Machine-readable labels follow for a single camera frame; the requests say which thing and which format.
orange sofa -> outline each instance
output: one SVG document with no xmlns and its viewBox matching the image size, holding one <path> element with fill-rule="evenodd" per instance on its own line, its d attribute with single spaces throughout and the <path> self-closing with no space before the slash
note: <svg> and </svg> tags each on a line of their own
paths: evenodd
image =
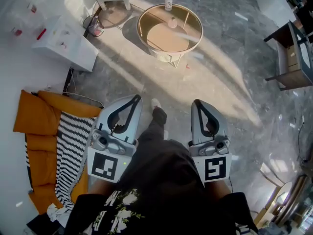
<svg viewBox="0 0 313 235">
<path fill-rule="evenodd" d="M 99 115 L 101 109 L 72 98 L 46 91 L 38 96 L 22 90 L 13 131 L 26 134 L 30 165 L 30 180 L 33 192 L 29 197 L 39 214 L 46 212 L 52 203 L 57 208 L 63 205 L 55 195 L 57 138 L 61 112 L 80 118 Z M 88 190 L 87 168 L 71 193 L 75 203 L 80 194 Z"/>
</svg>

dark wooden side table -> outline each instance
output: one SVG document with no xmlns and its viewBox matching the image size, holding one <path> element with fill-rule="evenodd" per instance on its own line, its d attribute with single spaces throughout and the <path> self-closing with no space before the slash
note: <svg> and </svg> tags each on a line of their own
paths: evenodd
<svg viewBox="0 0 313 235">
<path fill-rule="evenodd" d="M 277 80 L 283 86 L 281 91 L 296 89 L 313 84 L 312 54 L 306 37 L 292 23 L 288 22 L 264 39 L 275 39 L 278 49 L 278 75 L 265 79 Z"/>
</svg>

gray marble floor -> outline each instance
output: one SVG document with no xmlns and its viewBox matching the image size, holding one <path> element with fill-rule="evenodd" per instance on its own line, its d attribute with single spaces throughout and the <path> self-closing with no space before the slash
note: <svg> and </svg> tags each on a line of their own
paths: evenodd
<svg viewBox="0 0 313 235">
<path fill-rule="evenodd" d="M 135 28 L 143 10 L 164 0 L 131 3 L 131 13 L 114 8 L 116 4 L 102 13 L 102 19 L 110 15 L 118 19 L 104 22 L 100 37 L 89 37 L 99 55 L 92 73 L 73 73 L 77 93 L 105 105 L 121 96 L 141 94 L 144 107 L 138 135 L 151 120 L 150 100 L 156 97 L 168 114 L 169 138 L 184 145 L 191 140 L 192 101 L 199 98 L 214 105 L 227 118 L 230 149 L 236 155 L 231 167 L 234 191 L 243 191 L 250 208 L 260 211 L 274 190 L 260 173 L 263 163 L 284 182 L 300 173 L 296 158 L 302 115 L 306 124 L 300 135 L 301 156 L 312 140 L 313 89 L 280 92 L 277 82 L 265 81 L 276 73 L 277 52 L 275 44 L 263 39 L 277 27 L 261 14 L 256 0 L 174 0 L 194 11 L 204 29 L 195 50 L 204 58 L 185 55 L 175 69 L 147 54 Z"/>
</svg>

white cable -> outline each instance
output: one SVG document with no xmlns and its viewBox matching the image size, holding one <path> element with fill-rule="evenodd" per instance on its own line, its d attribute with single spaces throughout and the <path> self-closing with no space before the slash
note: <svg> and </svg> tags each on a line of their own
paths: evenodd
<svg viewBox="0 0 313 235">
<path fill-rule="evenodd" d="M 67 89 L 68 89 L 70 83 L 68 83 L 67 89 L 65 90 L 64 93 L 66 93 L 66 94 L 71 94 L 71 95 L 77 95 L 77 96 L 81 96 L 81 97 L 84 97 L 84 98 L 88 98 L 88 99 L 90 99 L 91 101 L 94 101 L 94 102 L 97 102 L 97 103 L 101 104 L 102 107 L 104 108 L 104 105 L 103 105 L 100 101 L 95 100 L 95 99 L 93 99 L 93 98 L 90 98 L 90 97 L 88 97 L 88 96 L 83 96 L 83 95 L 77 94 L 76 84 L 75 84 L 75 81 L 74 81 L 74 78 L 73 78 L 73 68 L 71 67 L 70 69 L 71 69 L 71 80 L 73 80 L 73 83 L 74 83 L 75 93 L 67 92 Z"/>
</svg>

black sleeve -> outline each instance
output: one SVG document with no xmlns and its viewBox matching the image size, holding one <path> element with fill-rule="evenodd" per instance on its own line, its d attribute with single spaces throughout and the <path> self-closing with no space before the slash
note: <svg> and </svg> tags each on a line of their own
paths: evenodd
<svg viewBox="0 0 313 235">
<path fill-rule="evenodd" d="M 68 218 L 64 235 L 83 232 L 96 219 L 106 200 L 107 197 L 99 194 L 78 196 L 76 204 Z"/>
<path fill-rule="evenodd" d="M 224 210 L 237 224 L 248 225 L 248 227 L 258 233 L 250 209 L 246 201 L 246 196 L 242 192 L 232 193 L 221 198 L 218 205 Z"/>
</svg>

